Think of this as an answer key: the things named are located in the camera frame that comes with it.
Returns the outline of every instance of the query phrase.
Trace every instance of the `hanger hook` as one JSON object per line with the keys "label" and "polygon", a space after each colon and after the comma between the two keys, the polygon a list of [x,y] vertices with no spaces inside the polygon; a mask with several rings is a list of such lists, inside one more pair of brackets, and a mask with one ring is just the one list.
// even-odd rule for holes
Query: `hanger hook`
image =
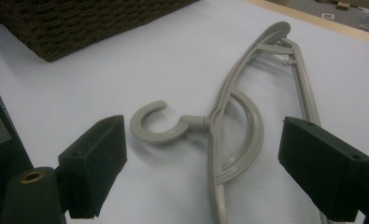
{"label": "hanger hook", "polygon": [[177,125],[163,133],[152,133],[143,127],[143,120],[150,113],[163,109],[166,107],[165,101],[156,101],[149,105],[141,107],[131,120],[131,131],[139,139],[154,143],[161,144],[178,139],[181,135],[187,132],[190,128],[195,130],[206,129],[206,118],[201,116],[181,116]]}

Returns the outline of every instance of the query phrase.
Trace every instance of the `basket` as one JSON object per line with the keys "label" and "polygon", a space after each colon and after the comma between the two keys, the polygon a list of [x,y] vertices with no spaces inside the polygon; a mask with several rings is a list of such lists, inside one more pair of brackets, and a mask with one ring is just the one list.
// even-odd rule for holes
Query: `basket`
{"label": "basket", "polygon": [[0,0],[0,22],[27,48],[52,62],[195,1]]}

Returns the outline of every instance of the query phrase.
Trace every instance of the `wicker basket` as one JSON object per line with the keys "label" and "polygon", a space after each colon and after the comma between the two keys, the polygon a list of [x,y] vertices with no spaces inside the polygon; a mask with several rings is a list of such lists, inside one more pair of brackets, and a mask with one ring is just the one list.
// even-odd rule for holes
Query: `wicker basket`
{"label": "wicker basket", "polygon": [[52,62],[196,0],[0,0],[0,22]]}

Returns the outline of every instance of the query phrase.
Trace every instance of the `wooden edge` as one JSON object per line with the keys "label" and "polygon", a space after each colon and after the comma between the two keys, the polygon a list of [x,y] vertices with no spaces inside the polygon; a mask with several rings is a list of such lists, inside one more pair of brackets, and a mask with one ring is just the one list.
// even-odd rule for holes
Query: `wooden edge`
{"label": "wooden edge", "polygon": [[244,0],[244,1],[257,7],[263,7],[265,9],[269,9],[277,13],[293,17],[297,20],[306,21],[314,25],[323,27],[325,29],[335,31],[339,34],[348,35],[352,38],[359,39],[361,41],[369,43],[369,33],[365,31],[337,23],[335,21],[329,21],[317,16],[313,16],[289,7],[283,7],[281,5],[271,3],[265,0]]}

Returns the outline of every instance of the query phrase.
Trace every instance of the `white tabletop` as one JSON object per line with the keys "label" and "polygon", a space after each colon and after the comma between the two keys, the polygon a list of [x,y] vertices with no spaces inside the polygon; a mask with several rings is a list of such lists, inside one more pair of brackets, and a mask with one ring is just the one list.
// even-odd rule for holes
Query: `white tabletop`
{"label": "white tabletop", "polygon": [[[125,117],[128,162],[101,216],[68,222],[211,223],[206,135],[153,146],[135,139],[129,122],[156,100],[168,107],[149,118],[153,131],[184,114],[206,116],[232,66],[277,21],[291,24],[288,38],[301,47],[322,127],[369,155],[369,44],[360,40],[241,1],[202,0],[46,63],[0,25],[0,94],[34,166],[56,167],[96,121]],[[265,138],[256,161],[226,185],[230,223],[317,224],[317,208],[277,160],[282,120],[301,117],[291,70],[278,57],[248,65],[238,86],[261,110]],[[228,113],[232,148],[245,127],[231,118],[243,116]]]}

